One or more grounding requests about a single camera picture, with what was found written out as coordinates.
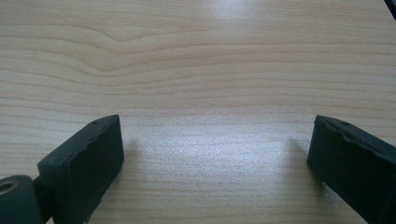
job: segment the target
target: black plastic part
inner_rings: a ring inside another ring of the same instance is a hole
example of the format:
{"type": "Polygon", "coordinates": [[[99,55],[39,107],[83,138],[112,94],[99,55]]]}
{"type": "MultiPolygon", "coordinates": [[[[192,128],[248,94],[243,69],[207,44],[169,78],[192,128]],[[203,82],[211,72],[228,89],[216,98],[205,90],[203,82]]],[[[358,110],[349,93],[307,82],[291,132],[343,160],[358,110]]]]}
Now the black plastic part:
{"type": "Polygon", "coordinates": [[[385,0],[390,13],[392,13],[393,19],[396,20],[396,0],[385,0]]]}
{"type": "Polygon", "coordinates": [[[118,115],[95,120],[38,163],[41,183],[52,189],[55,223],[87,221],[122,166],[118,115]]]}
{"type": "Polygon", "coordinates": [[[307,163],[368,223],[396,223],[395,147],[352,124],[317,116],[307,163]]]}
{"type": "Polygon", "coordinates": [[[0,180],[0,224],[82,224],[101,202],[124,159],[120,118],[85,126],[39,164],[40,176],[0,180]]]}
{"type": "Polygon", "coordinates": [[[29,176],[14,175],[0,180],[0,223],[43,223],[29,176]]]}
{"type": "Polygon", "coordinates": [[[41,218],[46,223],[58,209],[55,200],[55,194],[52,189],[43,186],[41,176],[38,176],[34,181],[35,196],[38,200],[41,218]]]}

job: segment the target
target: table surface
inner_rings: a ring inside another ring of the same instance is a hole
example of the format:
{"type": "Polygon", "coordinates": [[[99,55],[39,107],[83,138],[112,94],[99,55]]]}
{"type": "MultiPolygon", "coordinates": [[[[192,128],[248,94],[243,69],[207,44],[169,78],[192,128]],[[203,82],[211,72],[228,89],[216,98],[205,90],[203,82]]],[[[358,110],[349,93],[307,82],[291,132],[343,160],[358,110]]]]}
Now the table surface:
{"type": "Polygon", "coordinates": [[[365,223],[305,164],[317,114],[396,144],[381,0],[0,3],[0,178],[120,114],[90,223],[365,223]]]}

